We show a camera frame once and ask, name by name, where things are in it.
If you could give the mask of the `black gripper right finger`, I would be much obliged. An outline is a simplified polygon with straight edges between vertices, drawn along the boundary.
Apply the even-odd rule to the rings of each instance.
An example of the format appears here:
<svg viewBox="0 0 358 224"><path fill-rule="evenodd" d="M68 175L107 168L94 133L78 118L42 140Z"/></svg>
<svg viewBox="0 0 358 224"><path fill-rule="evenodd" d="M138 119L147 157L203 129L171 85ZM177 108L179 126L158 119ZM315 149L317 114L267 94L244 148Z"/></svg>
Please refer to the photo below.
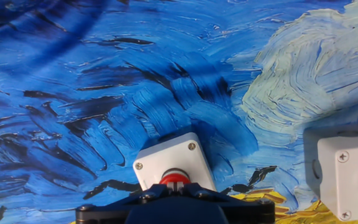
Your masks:
<svg viewBox="0 0 358 224"><path fill-rule="evenodd" d="M228 195L229 192L229 189L213 191L197 183L176 183L178 196L191 200L179 206L185 210L186 223L275 223L272 200L246 202Z"/></svg>

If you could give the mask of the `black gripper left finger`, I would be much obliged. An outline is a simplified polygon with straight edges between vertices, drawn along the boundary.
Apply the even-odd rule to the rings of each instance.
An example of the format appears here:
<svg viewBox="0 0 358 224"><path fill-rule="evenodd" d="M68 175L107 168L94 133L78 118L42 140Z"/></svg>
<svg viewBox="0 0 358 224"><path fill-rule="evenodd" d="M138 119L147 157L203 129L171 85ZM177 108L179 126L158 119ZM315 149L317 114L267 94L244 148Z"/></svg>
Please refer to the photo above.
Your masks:
<svg viewBox="0 0 358 224"><path fill-rule="evenodd" d="M162 223L153 212L158 208L149 208L148 203L172 195L177 189L175 182L155 184L141 193L130 195L105 206L84 204L75 209L75 223Z"/></svg>

